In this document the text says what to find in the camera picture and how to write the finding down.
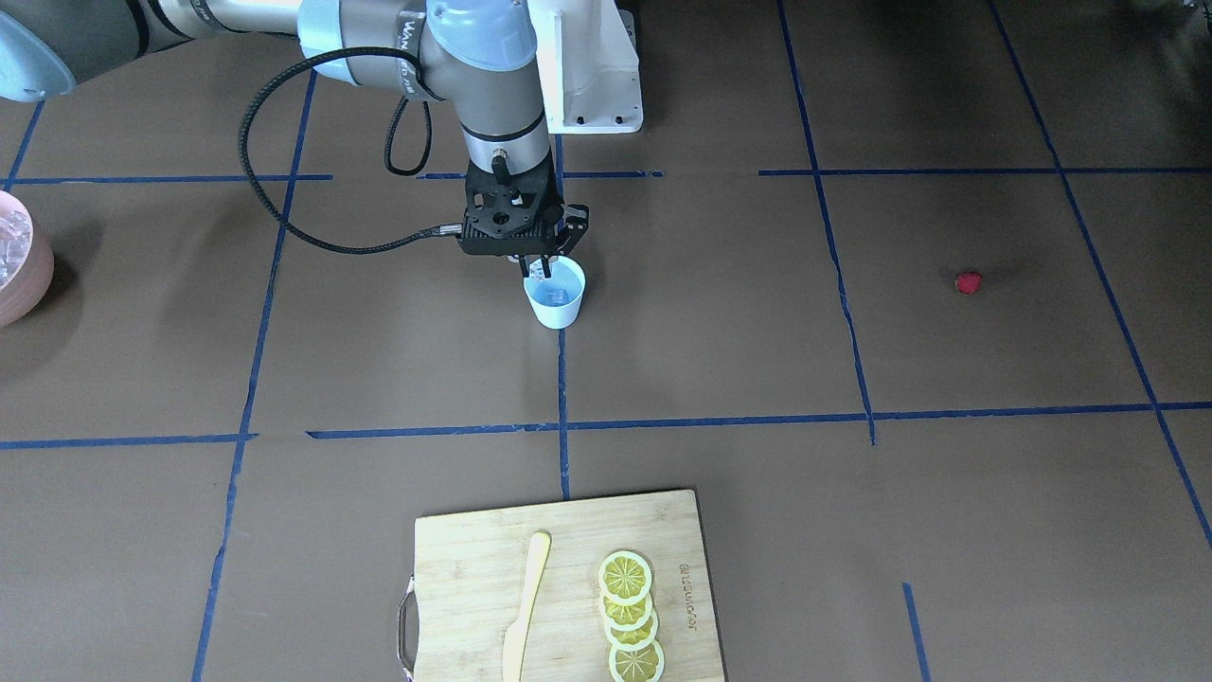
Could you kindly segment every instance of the ice cube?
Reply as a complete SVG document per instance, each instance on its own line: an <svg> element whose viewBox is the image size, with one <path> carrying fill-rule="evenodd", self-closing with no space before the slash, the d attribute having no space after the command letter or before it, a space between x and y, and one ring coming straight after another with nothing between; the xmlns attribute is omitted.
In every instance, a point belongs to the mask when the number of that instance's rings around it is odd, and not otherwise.
<svg viewBox="0 0 1212 682"><path fill-rule="evenodd" d="M34 225L29 216L13 211L0 216L0 286L8 282L29 254Z"/></svg>

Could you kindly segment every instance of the black cable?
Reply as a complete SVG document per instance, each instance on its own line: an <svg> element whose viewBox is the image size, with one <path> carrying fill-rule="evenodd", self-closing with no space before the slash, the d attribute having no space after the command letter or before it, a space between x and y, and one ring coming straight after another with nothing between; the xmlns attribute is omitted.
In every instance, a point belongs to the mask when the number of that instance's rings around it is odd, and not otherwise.
<svg viewBox="0 0 1212 682"><path fill-rule="evenodd" d="M383 165L390 173L412 177L424 170L425 164L429 162L429 150L434 145L434 124L429 118L429 102L422 102L421 105L425 110L425 150L421 153L421 161L416 166L408 170L395 167L395 164L391 162L391 144L395 143L395 128L400 126L400 119L404 118L404 109L407 105L408 98L401 97L400 105L395 108L395 114L391 116L391 125L387 128L387 142L383 144Z"/></svg>
<svg viewBox="0 0 1212 682"><path fill-rule="evenodd" d="M333 251L336 253L349 253L355 256L381 253L383 251L390 251L391 248L398 248L400 246L404 246L405 243L411 243L419 239L456 234L457 228L454 225L438 225L438 227L430 227L428 229L422 229L421 231L416 231L402 239L396 239L395 241L378 243L376 246L342 246L341 243L332 243L331 241L325 241L324 239L311 236L310 234L291 224L291 222L286 219L282 212L278 210L278 206L274 205L273 200L269 199L269 195L265 194L265 189L261 185L261 180L257 179L257 173L253 172L252 170L252 161L248 160L248 131L252 130L252 121L253 119L257 118L257 111L261 110L261 107L265 103L265 99L268 99L269 96L273 94L275 90L281 87L282 84L286 82L287 80L297 76L301 73L308 71L311 68L318 67L320 64L325 64L336 59L344 59L347 57L394 57L396 59L404 59L410 64L412 64L412 67L417 70L418 78L421 74L421 62L418 62L416 57L413 57L408 52L405 52L404 50L396 50L394 47L343 47L341 50L324 52L321 55L316 55L315 57L303 59L302 62L290 67L288 69L274 76L273 80L267 82L265 86L262 87L259 92L257 92L257 96L252 98L252 102L248 103L247 111L245 111L244 114L244 120L240 121L240 136L239 136L240 165L244 167L244 174L248 179L248 184L252 185L252 190L256 191L257 197L261 199L261 205L263 205L265 210L269 211L269 214L274 216L274 218L279 222L279 224L286 228L286 230L293 234L295 236L298 236L303 241L311 243L313 246L319 246L320 248Z"/></svg>

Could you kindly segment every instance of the wooden knife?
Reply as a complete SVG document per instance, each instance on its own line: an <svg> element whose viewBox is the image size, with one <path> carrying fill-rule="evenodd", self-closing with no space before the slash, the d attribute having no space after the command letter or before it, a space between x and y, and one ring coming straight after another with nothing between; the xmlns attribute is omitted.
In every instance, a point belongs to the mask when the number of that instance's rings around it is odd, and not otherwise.
<svg viewBox="0 0 1212 682"><path fill-rule="evenodd" d="M522 583L522 601L518 608L518 620L505 629L505 647L501 654L501 669L504 682L521 682L522 653L526 651L526 636L530 634L530 619L534 612L534 597L538 596L538 583L547 568L547 555L551 551L551 537L539 531L531 535L530 550L526 552L526 579Z"/></svg>

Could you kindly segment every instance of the wooden cutting board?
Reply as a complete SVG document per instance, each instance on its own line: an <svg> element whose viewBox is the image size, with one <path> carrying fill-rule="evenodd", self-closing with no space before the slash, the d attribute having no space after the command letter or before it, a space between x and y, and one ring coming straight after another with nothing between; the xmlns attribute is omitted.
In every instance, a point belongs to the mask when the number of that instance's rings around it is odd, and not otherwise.
<svg viewBox="0 0 1212 682"><path fill-rule="evenodd" d="M551 535L524 682L612 682L598 567L633 550L652 567L667 682L722 682L724 665L693 491L417 520L417 682L496 682L518 618L530 538Z"/></svg>

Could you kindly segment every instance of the blue tape line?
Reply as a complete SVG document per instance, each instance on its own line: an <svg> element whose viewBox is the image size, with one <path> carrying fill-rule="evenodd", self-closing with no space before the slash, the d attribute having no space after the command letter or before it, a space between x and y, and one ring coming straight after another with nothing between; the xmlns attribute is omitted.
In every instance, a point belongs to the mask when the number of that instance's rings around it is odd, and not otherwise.
<svg viewBox="0 0 1212 682"><path fill-rule="evenodd" d="M568 392L567 392L567 359L565 346L565 329L560 329L560 361L558 371L558 386L560 392L560 493L564 500L572 499L572 489L568 481Z"/></svg>
<svg viewBox="0 0 1212 682"><path fill-rule="evenodd" d="M1056 174L1058 171L1051 168L821 168L824 176L852 176L852 174ZM1157 173L1212 173L1212 167L1202 166L1174 166L1174 167L1076 167L1064 168L1067 173L1082 174L1157 174ZM783 176L808 176L813 174L812 168L762 168L758 171L760 177Z"/></svg>
<svg viewBox="0 0 1212 682"><path fill-rule="evenodd" d="M800 68L795 63L795 48L791 46L791 29L787 23L787 7L783 0L778 0L778 19L783 24L783 45L787 47L787 63L791 69L791 81L795 85L795 101L800 107L800 122L804 126L804 142L808 147L808 160L812 162L812 179L817 187L817 202L821 204L821 219L825 225L825 240L829 242L829 257L833 259L834 269L837 273L837 298L841 300L841 311L846 316L846 327L850 329L850 348L854 355L854 376L858 379L858 392L863 399L863 412L867 414L867 431L875 439L875 418L871 415L871 399L867 392L867 376L863 372L863 357L858 353L858 334L854 332L854 317L850 313L850 300L846 296L846 280L841 274L841 259L837 257L837 241L834 239L833 220L829 219L829 204L825 201L825 185L821 178L821 164L817 160L817 145L812 139L812 125L808 121L808 107L804 98L804 84L800 81Z"/></svg>
<svg viewBox="0 0 1212 682"><path fill-rule="evenodd" d="M1162 409L1207 411L1212 402L1162 403ZM1050 406L1042 408L979 408L966 411L917 411L873 413L876 422L911 422L931 419L979 419L1005 417L1048 417L1067 414L1115 414L1151 412L1149 403L1100 405L1100 406ZM697 426L764 426L779 424L830 424L867 422L864 413L827 413L804 415L767 415L767 417L714 417L685 419L638 419L570 422L568 431L608 431L614 429L685 429ZM345 431L308 431L316 440L343 439L396 439L413 436L467 436L476 434L516 434L519 431L559 431L560 423L545 424L492 424L480 426L425 426L412 429L365 429Z"/></svg>
<svg viewBox="0 0 1212 682"><path fill-rule="evenodd" d="M555 187L564 196L564 136L555 136ZM560 426L560 494L564 500L572 499L572 486L568 480L568 378L567 378L567 334L560 329L560 353L556 359L556 396L559 402L559 426Z"/></svg>
<svg viewBox="0 0 1212 682"><path fill-rule="evenodd" d="M261 182L328 180L331 173L258 174ZM154 184L161 182L247 182L242 174L165 174L128 177L23 177L17 184Z"/></svg>
<svg viewBox="0 0 1212 682"><path fill-rule="evenodd" d="M1204 174L1212 172L1212 166L1171 166L1171 167L1076 167L1064 168L1067 173L1079 174Z"/></svg>
<svg viewBox="0 0 1212 682"><path fill-rule="evenodd" d="M867 422L863 413L777 415L777 417L711 417L688 419L621 419L613 422L571 422L568 431L605 431L612 429L684 429L688 426L762 426L771 424L825 424Z"/></svg>
<svg viewBox="0 0 1212 682"><path fill-rule="evenodd" d="M1161 403L1159 407L1164 411L1208 411L1212 409L1212 401L1195 401L1190 403Z"/></svg>
<svg viewBox="0 0 1212 682"><path fill-rule="evenodd" d="M608 179L617 177L648 177L645 171L567 171L564 173L567 179Z"/></svg>
<svg viewBox="0 0 1212 682"><path fill-rule="evenodd" d="M930 682L930 661L926 660L926 643L921 638L921 624L917 623L917 604L913 598L913 586L901 584L905 594L905 611L909 612L909 627L913 630L913 646L917 649L917 667L921 670L921 682Z"/></svg>
<svg viewBox="0 0 1212 682"><path fill-rule="evenodd" d="M982 417L1046 417L1063 414L1147 413L1153 406L1131 403L1124 406L1057 406L1046 408L987 408L972 411L919 411L901 413L875 413L875 419L897 422L916 419L960 419Z"/></svg>
<svg viewBox="0 0 1212 682"><path fill-rule="evenodd" d="M1212 548L1212 526L1208 525L1207 515L1204 514L1204 505L1200 503L1199 494L1195 492L1195 486L1191 483L1191 478L1187 474L1187 465L1183 463L1183 457L1179 454L1178 447L1174 445L1174 440L1170 434L1170 425L1166 423L1166 414L1162 412L1161 406L1157 402L1157 395L1154 392L1153 384L1149 382L1149 374L1145 372L1144 363L1140 361L1140 354L1137 351L1136 343L1132 339L1132 332L1128 329L1127 320L1124 317L1124 310L1120 309L1120 303L1115 297L1115 291L1111 288L1111 281L1107 276L1107 270L1103 268L1103 260L1098 257L1098 250L1094 247L1094 239L1090 234L1090 228L1081 212L1081 206L1077 205L1077 197L1073 191L1073 187L1069 184L1069 177L1065 173L1065 168L1060 164L1060 154L1057 151L1052 134L1048 132L1048 126L1044 121L1044 114L1040 111L1039 103L1035 101L1035 94L1031 93L1031 87L1027 82L1027 74L1023 71L1023 65L1018 61L1018 53L1014 51L1014 45L1010 40L1010 33L1006 30L1006 24L1001 21L1001 13L997 12L997 6L993 2L993 0L985 0L985 4L989 6L994 22L997 24L997 31L1001 33L1001 40L1005 42L1006 51L1010 53L1010 61L1014 65L1014 73L1018 74L1018 82L1023 87L1023 93L1027 94L1027 101L1031 105L1031 113L1035 114L1035 122L1039 124L1040 132L1044 134L1044 143L1047 145L1048 153L1052 155L1052 162L1056 165L1056 168L1060 174L1060 183L1064 185L1064 193L1065 197L1069 200L1069 207L1073 210L1073 216L1077 220L1077 227L1081 229L1081 236L1086 241L1086 250L1090 252L1090 258L1094 263L1094 270L1098 273L1098 280L1103 283L1103 291L1107 293L1107 300L1111 304L1111 310L1115 313L1115 321L1120 325L1120 332L1124 334L1124 340L1128 346L1128 353L1132 355L1132 363L1136 366L1137 374L1140 377L1140 384L1144 386L1144 392L1149 397L1149 405L1153 408L1154 418L1156 418L1157 426L1161 429L1161 434L1166 440L1166 447L1170 448L1170 457L1174 460L1174 468L1178 470L1178 475L1183 480L1183 487L1187 488L1187 497L1191 503L1191 509L1195 511L1195 517L1199 520L1200 527L1204 529L1204 538L1207 540L1208 548Z"/></svg>
<svg viewBox="0 0 1212 682"><path fill-rule="evenodd" d="M250 441L255 435L247 437ZM47 451L51 448L115 448L137 446L179 446L183 443L236 443L239 434L206 436L132 436L118 439L52 439L42 441L0 441L0 451Z"/></svg>
<svg viewBox="0 0 1212 682"><path fill-rule="evenodd" d="M413 429L365 429L347 431L308 431L316 441L338 441L348 439L408 439L416 436L475 436L480 434L533 434L541 431L559 431L560 425L547 424L490 424L482 426L421 426Z"/></svg>
<svg viewBox="0 0 1212 682"><path fill-rule="evenodd" d="M12 160L12 166L8 167L8 177L4 183L5 191L12 191L12 185L17 182L17 173L21 171L21 164L25 160L25 151L29 150L29 142L34 138L34 128L38 127L38 119L42 118L42 107L45 105L46 99L42 99L34 107L34 113L29 116L25 136L21 139L21 147L17 149L17 156Z"/></svg>
<svg viewBox="0 0 1212 682"><path fill-rule="evenodd" d="M562 149L561 136L556 136L556 148ZM612 179L612 178L636 178L636 177L664 177L662 171L567 171L564 177L567 179ZM462 172L427 172L418 174L417 179L463 179L467 173Z"/></svg>
<svg viewBox="0 0 1212 682"><path fill-rule="evenodd" d="M298 137L295 142L295 159L291 161L291 179L286 185L286 199L282 201L282 220L288 220L291 206L295 200L295 177L298 174L299 162L303 157L303 142L307 138L307 125L311 114L311 98L315 94L316 73L313 70L308 79L307 94L303 98L303 111L299 115ZM265 336L269 331L269 314L274 305L274 288L278 283L278 267L282 259L282 243L285 242L286 228L278 225L278 240L274 242L274 258L269 267L269 281L265 285L265 299L261 308L261 325L257 328L257 345L252 355L252 369L248 372L248 396L244 403L244 413L240 417L240 435L248 434L252 423L252 406L257 397L257 382L261 376L261 360L265 351ZM198 653L194 657L194 671L191 682L202 681L202 670L206 666L206 651L210 647L211 627L215 624L215 604L218 602L219 585L223 581L223 563L227 558L228 540L231 535L231 518L235 514L236 481L240 478L240 470L244 468L245 439L240 439L235 446L235 455L231 458L231 477L228 480L227 511L223 516L223 539L219 543L219 551L215 555L215 564L211 567L211 586L206 594L206 611L202 615L202 629L198 636Z"/></svg>
<svg viewBox="0 0 1212 682"><path fill-rule="evenodd" d="M821 168L823 176L863 174L1056 174L1056 168ZM811 168L766 168L759 176L813 174Z"/></svg>
<svg viewBox="0 0 1212 682"><path fill-rule="evenodd" d="M555 188L564 196L564 136L555 136Z"/></svg>

